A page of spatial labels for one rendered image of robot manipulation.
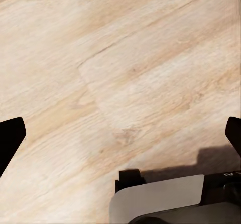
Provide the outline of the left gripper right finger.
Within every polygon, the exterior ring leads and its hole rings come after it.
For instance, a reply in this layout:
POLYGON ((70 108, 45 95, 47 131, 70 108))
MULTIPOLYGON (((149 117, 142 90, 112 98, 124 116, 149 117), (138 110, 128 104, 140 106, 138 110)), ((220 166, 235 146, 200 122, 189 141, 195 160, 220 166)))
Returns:
POLYGON ((225 135, 241 157, 241 119, 229 117, 225 135))

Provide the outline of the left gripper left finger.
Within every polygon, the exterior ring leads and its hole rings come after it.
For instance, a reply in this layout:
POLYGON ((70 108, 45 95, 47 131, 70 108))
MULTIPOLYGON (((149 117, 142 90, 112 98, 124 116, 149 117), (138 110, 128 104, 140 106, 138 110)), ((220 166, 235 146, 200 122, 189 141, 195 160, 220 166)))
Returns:
POLYGON ((0 122, 0 177, 26 136, 22 117, 0 122))

